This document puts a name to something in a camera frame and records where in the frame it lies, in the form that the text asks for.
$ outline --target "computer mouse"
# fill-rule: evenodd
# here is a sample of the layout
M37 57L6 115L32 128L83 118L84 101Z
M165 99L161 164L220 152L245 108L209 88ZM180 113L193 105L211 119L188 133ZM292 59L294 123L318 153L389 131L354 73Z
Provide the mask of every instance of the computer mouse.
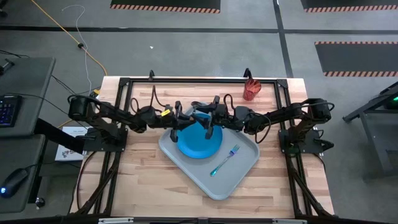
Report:
M11 198L14 196L28 176L29 172L27 169L19 168L14 170L1 184L0 196L3 198Z

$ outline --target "red mesh cup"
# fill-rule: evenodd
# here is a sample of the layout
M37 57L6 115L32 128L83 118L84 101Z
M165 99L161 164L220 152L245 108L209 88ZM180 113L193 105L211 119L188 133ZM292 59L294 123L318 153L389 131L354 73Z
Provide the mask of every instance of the red mesh cup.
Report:
M259 80L248 79L244 83L243 98L247 101L251 101L260 92L261 83Z

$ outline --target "plastic tray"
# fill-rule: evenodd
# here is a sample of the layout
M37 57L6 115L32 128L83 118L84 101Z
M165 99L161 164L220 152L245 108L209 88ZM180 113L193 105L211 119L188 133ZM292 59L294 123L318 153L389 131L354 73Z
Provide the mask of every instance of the plastic tray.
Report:
M190 108L186 114L191 114L192 111L193 108ZM184 155L177 144L171 141L170 132L168 129L159 139L160 150L214 200L224 200L231 195L260 156L258 145L244 133L223 129L220 149L206 159L193 159ZM211 177L210 172L228 156L236 144L241 146L238 152Z

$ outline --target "blue plate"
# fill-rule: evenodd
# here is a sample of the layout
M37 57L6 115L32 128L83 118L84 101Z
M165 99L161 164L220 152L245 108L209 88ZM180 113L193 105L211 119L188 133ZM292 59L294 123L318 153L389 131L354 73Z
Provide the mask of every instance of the blue plate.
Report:
M203 118L210 117L203 113L197 113L196 115ZM221 127L214 126L213 135L210 139L205 139L206 132L207 130L205 130L199 122L196 122L182 131L177 131L178 148L186 156L194 159L204 159L212 156L220 148L223 140L223 131Z

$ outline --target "butcher block tabletop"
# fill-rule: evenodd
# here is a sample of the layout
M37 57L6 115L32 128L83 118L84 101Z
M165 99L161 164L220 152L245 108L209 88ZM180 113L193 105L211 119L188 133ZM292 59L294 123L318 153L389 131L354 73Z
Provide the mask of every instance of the butcher block tabletop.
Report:
M99 100L114 105L119 79L104 78ZM287 81L292 103L307 99L303 79L288 78ZM189 79L186 83L135 83L132 97L137 98L140 107L149 105L153 85L162 104L174 106L179 100L183 111L193 101L211 102L215 95L222 99L228 93L233 96L235 106L247 106L262 114L277 109L273 85L262 84L255 99L245 101L242 83L189 83ZM120 108L124 106L125 95ZM162 109L155 100L153 106ZM286 161L277 136L279 129L279 124L272 125L268 136L259 145L259 160L226 200L209 198L159 149L158 141L164 129L148 128L143 134L129 131L119 165L112 217L293 218ZM265 130L259 133L260 138ZM81 204L98 185L103 157L104 153L97 152L85 167L80 183ZM312 154L302 154L302 160L308 188L324 209L333 213L321 161ZM298 186L297 189L300 208L304 211L302 193ZM108 187L104 191L102 207L106 204L107 193ZM71 212L76 210L74 199Z

